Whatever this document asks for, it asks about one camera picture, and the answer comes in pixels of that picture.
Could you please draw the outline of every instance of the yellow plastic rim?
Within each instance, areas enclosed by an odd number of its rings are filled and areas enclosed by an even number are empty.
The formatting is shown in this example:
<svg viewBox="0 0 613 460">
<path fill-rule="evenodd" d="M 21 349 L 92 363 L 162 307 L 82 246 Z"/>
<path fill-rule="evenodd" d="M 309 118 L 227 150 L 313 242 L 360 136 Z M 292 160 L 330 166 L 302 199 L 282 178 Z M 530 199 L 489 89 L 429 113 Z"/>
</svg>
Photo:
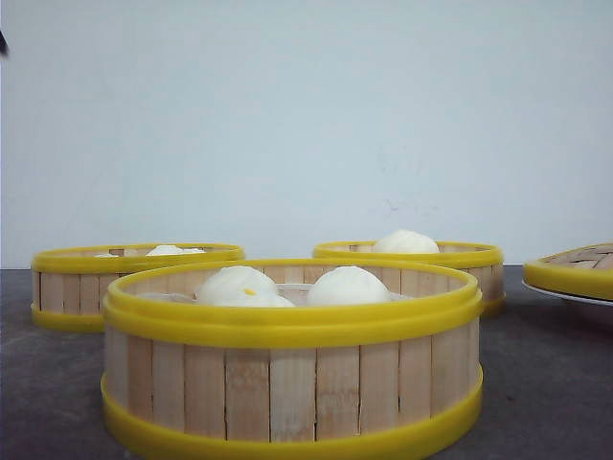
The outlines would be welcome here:
<svg viewBox="0 0 613 460">
<path fill-rule="evenodd" d="M 462 271 L 393 261 L 362 266 L 415 269 L 456 278 L 451 292 L 379 304 L 291 309 L 213 307 L 151 300 L 128 294 L 128 286 L 183 271 L 230 265 L 352 265 L 347 259 L 282 259 L 191 264 L 135 273 L 111 283 L 104 319 L 127 334 L 189 345 L 224 348 L 312 348 L 366 345 L 436 334 L 462 326 L 483 311 L 477 280 Z"/>
<path fill-rule="evenodd" d="M 591 246 L 579 247 L 553 256 L 544 257 L 537 261 L 524 264 L 524 281 L 536 288 L 554 290 L 567 294 L 594 297 L 597 299 L 613 300 L 613 268 L 608 270 L 595 270 L 590 268 L 575 268 L 547 264 L 543 262 L 550 257 L 560 256 L 568 252 L 587 249 Z"/>
<path fill-rule="evenodd" d="M 502 313 L 505 309 L 506 297 L 506 295 L 503 295 L 498 299 L 483 301 L 482 316 L 485 318 L 491 318 L 492 316 Z"/>
<path fill-rule="evenodd" d="M 437 244 L 479 247 L 481 250 L 468 252 L 442 252 L 437 254 L 391 254 L 377 252 L 352 252 L 334 249 L 334 246 L 343 245 L 373 245 L 375 241 L 331 241 L 317 244 L 313 249 L 313 257 L 328 258 L 342 257 L 354 260 L 367 261 L 409 261 L 424 264 L 442 265 L 450 268 L 477 268 L 480 266 L 497 265 L 504 261 L 499 247 L 479 242 L 437 241 Z"/>
<path fill-rule="evenodd" d="M 67 333 L 101 333 L 104 320 L 101 314 L 65 314 L 41 311 L 31 304 L 32 320 L 41 328 L 65 331 Z"/>
<path fill-rule="evenodd" d="M 137 256 L 137 257 L 83 257 L 67 254 L 81 251 L 108 251 L 109 249 L 143 249 L 158 244 L 174 244 L 178 247 L 211 247 L 215 251 L 182 254 L 175 256 Z M 198 262 L 238 261 L 245 254 L 240 246 L 213 242 L 178 242 L 178 243 L 143 243 L 116 244 L 105 246 L 70 247 L 54 249 L 36 254 L 32 260 L 32 269 L 51 273 L 134 273 L 163 266 L 193 264 Z"/>
<path fill-rule="evenodd" d="M 375 434 L 297 443 L 225 441 L 186 434 L 130 415 L 101 390 L 110 433 L 148 460 L 417 460 L 444 449 L 475 424 L 481 412 L 483 372 L 475 389 L 443 413 L 422 422 Z"/>
</svg>

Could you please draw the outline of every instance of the gray table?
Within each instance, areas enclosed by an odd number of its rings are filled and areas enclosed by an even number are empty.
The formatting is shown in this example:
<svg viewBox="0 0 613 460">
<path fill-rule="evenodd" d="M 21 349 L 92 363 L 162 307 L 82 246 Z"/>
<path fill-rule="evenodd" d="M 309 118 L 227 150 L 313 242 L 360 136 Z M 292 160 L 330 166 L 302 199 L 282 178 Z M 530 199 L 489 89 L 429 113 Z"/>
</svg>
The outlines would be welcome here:
<svg viewBox="0 0 613 460">
<path fill-rule="evenodd" d="M 505 279 L 507 312 L 482 323 L 481 417 L 433 458 L 613 459 L 613 333 L 521 287 L 521 267 Z M 136 458 L 102 422 L 102 335 L 37 328 L 30 271 L 1 281 L 1 458 Z"/>
</svg>

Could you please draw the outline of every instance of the white wall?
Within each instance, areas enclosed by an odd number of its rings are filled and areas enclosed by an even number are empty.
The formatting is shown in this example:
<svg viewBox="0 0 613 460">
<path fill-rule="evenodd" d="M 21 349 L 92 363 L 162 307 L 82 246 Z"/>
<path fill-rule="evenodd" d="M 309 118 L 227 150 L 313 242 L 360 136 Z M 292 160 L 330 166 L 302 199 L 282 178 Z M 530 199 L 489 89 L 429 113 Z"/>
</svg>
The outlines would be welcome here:
<svg viewBox="0 0 613 460">
<path fill-rule="evenodd" d="M 613 240 L 613 2 L 5 0 L 3 267 L 408 227 Z"/>
</svg>

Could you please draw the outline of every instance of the white plate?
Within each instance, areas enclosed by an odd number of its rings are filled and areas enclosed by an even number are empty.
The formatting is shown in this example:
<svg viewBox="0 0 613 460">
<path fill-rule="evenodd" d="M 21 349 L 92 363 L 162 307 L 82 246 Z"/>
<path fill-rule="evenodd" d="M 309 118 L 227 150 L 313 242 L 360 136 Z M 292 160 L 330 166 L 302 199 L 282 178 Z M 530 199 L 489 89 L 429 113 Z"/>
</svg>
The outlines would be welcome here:
<svg viewBox="0 0 613 460">
<path fill-rule="evenodd" d="M 521 284 L 541 294 L 551 295 L 568 302 L 583 319 L 613 331 L 613 301 L 554 292 L 530 286 L 525 281 L 522 281 Z"/>
</svg>

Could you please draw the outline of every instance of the bamboo steamer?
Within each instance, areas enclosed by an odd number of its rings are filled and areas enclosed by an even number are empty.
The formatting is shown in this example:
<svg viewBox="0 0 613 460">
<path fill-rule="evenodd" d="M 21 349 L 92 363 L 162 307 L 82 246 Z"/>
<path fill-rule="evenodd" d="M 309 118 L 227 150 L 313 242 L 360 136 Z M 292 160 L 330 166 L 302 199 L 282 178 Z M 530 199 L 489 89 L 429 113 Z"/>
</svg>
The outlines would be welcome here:
<svg viewBox="0 0 613 460">
<path fill-rule="evenodd" d="M 228 308 L 193 296 L 224 266 L 308 286 L 359 265 L 402 296 L 369 305 Z M 481 404 L 476 279 L 348 259 L 190 264 L 126 276 L 104 300 L 104 416 L 147 459 L 416 459 L 455 442 Z"/>
<path fill-rule="evenodd" d="M 67 332 L 101 333 L 101 303 L 110 283 L 137 271 L 196 262 L 240 260 L 240 246 L 178 243 L 207 252 L 176 256 L 145 255 L 157 243 L 72 247 L 36 254 L 32 260 L 32 318 L 37 326 Z M 98 254 L 119 257 L 99 258 Z"/>
<path fill-rule="evenodd" d="M 313 257 L 344 257 L 367 261 L 391 260 L 448 266 L 470 273 L 483 292 L 484 316 L 494 316 L 505 308 L 503 253 L 497 246 L 477 242 L 437 241 L 435 254 L 374 253 L 375 241 L 332 241 L 317 244 Z"/>
</svg>

